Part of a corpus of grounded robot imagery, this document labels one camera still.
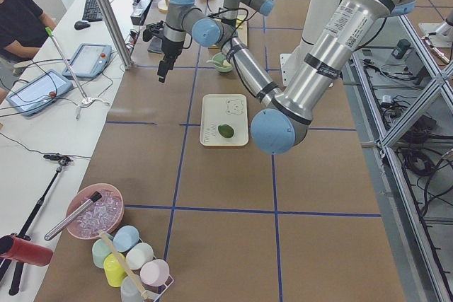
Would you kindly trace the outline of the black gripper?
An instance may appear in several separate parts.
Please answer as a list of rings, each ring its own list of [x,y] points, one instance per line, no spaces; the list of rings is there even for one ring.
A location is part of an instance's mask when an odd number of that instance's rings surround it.
[[[159,82],[165,83],[168,71],[173,70],[177,58],[182,53],[183,42],[176,42],[169,40],[168,38],[164,38],[162,41],[161,49],[164,54],[164,58],[159,62],[157,74],[159,76]]]

